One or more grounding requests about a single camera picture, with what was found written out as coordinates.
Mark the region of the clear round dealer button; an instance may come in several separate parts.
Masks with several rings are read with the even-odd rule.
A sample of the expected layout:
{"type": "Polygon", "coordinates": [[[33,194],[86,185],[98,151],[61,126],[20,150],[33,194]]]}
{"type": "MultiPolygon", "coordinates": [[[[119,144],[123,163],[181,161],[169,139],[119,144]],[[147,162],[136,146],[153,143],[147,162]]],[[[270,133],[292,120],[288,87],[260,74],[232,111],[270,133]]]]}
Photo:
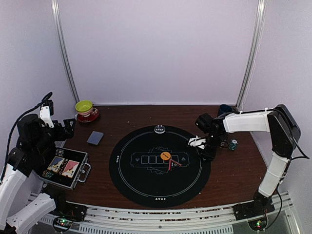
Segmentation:
{"type": "Polygon", "coordinates": [[[166,128],[163,125],[157,125],[154,127],[154,132],[157,134],[163,134],[165,133],[165,131],[166,131],[166,128]]]}

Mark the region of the red black triangle marker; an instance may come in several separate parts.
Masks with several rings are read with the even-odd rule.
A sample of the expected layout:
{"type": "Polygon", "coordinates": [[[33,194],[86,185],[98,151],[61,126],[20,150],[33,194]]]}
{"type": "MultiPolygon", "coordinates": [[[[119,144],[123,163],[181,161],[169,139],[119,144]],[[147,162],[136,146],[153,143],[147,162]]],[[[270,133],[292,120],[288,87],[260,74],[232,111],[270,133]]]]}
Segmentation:
{"type": "Polygon", "coordinates": [[[170,160],[169,160],[169,167],[168,167],[168,170],[171,171],[171,170],[173,170],[173,169],[175,169],[175,168],[179,168],[179,167],[181,167],[181,166],[182,166],[182,164],[178,163],[178,162],[175,161],[175,160],[170,159],[170,160]]]}

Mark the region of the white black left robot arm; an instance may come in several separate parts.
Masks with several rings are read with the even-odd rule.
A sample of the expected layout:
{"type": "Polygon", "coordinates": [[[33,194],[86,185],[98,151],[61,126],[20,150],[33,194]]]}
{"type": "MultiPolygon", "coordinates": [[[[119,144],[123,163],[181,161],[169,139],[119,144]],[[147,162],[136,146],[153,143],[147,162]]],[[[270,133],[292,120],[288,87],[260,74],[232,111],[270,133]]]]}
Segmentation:
{"type": "MultiPolygon", "coordinates": [[[[75,122],[72,118],[59,123],[30,114],[14,123],[19,138],[16,147],[7,152],[0,179],[1,233],[24,233],[51,211],[59,216],[69,214],[64,192],[46,190],[28,207],[8,215],[18,190],[32,172],[61,187],[78,179],[87,154],[55,145],[73,137],[75,122]]],[[[197,196],[210,176],[210,162],[193,147],[199,140],[171,126],[135,130],[114,147],[110,178],[117,190],[136,204],[152,208],[181,205],[197,196]]]]}

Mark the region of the green poker chip stack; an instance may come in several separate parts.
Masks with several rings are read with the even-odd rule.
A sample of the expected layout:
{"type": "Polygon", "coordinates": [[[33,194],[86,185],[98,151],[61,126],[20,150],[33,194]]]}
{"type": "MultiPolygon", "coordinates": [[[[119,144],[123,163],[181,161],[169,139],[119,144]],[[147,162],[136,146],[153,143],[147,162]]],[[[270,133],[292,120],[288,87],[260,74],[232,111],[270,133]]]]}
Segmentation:
{"type": "Polygon", "coordinates": [[[232,139],[229,143],[229,149],[234,151],[238,146],[238,141],[236,139],[232,139]]]}

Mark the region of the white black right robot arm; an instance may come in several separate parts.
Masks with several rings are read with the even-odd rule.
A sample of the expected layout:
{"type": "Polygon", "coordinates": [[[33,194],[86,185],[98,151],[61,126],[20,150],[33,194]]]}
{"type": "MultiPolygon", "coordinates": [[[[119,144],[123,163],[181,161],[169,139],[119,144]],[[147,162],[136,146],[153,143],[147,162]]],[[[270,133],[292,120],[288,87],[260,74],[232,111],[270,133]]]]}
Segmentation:
{"type": "Polygon", "coordinates": [[[205,133],[205,137],[195,136],[189,139],[188,145],[196,148],[203,159],[212,161],[226,136],[241,132],[252,134],[261,155],[271,154],[265,157],[267,170],[252,202],[234,206],[234,210],[240,214],[260,215],[268,210],[272,195],[286,177],[294,159],[293,152],[299,149],[301,130],[288,108],[279,104],[274,108],[256,111],[232,110],[215,118],[204,113],[195,124],[205,133]]]}

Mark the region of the orange round blind button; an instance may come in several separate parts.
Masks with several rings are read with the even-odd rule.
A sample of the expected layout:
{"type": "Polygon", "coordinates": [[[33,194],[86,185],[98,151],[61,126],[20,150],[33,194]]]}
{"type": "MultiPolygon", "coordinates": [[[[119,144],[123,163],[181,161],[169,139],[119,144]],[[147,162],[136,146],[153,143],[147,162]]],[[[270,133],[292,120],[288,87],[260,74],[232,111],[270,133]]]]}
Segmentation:
{"type": "Polygon", "coordinates": [[[171,154],[169,152],[162,152],[160,154],[160,157],[161,157],[162,160],[167,161],[167,160],[171,159],[171,154]]]}

